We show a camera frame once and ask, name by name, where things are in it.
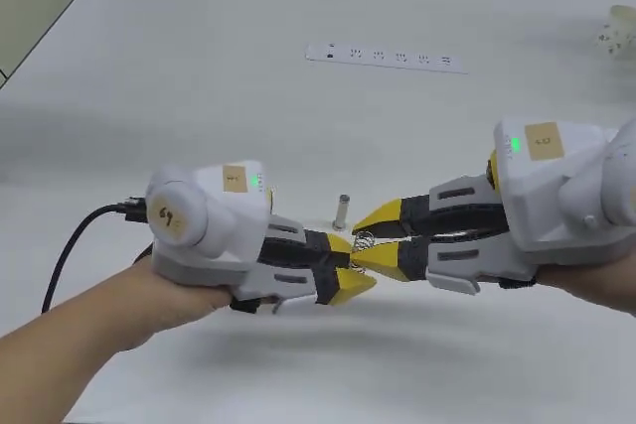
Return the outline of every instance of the metal peg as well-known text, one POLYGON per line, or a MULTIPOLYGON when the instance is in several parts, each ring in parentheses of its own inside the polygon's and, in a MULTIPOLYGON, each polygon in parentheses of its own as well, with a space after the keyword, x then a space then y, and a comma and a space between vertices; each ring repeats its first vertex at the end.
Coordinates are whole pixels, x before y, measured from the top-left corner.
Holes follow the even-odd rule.
POLYGON ((338 201, 336 218, 332 222, 334 230, 344 230, 347 226, 347 210, 349 209, 349 196, 343 194, 338 201))

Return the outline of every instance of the spring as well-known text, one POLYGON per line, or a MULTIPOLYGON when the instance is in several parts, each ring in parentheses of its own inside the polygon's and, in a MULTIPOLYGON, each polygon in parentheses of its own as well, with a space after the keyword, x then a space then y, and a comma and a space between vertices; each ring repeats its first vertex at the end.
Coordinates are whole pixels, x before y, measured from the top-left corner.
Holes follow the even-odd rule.
MULTIPOLYGON (((354 243, 351 247, 351 252, 359 252, 361 250, 365 250, 367 248, 371 248, 376 244, 376 238, 370 232, 362 231, 358 232, 354 238, 354 243)), ((349 267, 357 270, 361 273, 365 273, 365 268, 355 265, 353 262, 349 262, 349 267)))

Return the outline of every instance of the tan sticker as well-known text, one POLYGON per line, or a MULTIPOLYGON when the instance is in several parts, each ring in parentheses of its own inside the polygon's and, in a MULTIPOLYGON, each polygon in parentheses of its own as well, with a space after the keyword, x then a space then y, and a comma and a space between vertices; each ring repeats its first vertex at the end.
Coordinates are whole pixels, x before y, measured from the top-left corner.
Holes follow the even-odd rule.
POLYGON ((148 210, 148 220, 179 240, 188 225, 186 218, 168 205, 164 198, 155 199, 148 210))
POLYGON ((274 212, 274 189, 267 188, 267 202, 269 203, 269 213, 274 212))
POLYGON ((226 193, 247 192, 247 175, 244 166, 223 166, 223 190, 226 193))
POLYGON ((556 123, 528 124, 526 126, 526 140, 530 159, 546 161, 565 156, 563 143, 560 140, 556 123))

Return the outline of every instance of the human hand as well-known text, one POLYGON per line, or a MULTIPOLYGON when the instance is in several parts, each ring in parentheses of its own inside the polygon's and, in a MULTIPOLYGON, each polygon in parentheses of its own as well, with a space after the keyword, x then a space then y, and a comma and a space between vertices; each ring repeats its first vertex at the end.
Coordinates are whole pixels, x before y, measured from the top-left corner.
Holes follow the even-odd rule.
POLYGON ((537 282, 596 305, 636 314, 636 252, 594 267, 548 265, 540 268, 537 282))
POLYGON ((120 322, 118 333, 125 350, 139 347, 156 333, 198 321, 232 300, 223 288, 185 287, 162 278, 152 271, 150 256, 98 284, 90 293, 100 302, 118 304, 114 315, 120 322))

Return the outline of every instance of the power strip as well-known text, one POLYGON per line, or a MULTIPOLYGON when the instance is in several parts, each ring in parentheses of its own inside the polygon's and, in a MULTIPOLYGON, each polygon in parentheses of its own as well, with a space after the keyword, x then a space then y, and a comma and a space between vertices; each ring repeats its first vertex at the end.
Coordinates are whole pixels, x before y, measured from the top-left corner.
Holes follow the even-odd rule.
POLYGON ((311 44, 307 46, 305 58, 315 62, 333 62, 336 64, 466 73, 460 62, 454 57, 416 54, 378 47, 333 43, 311 44))

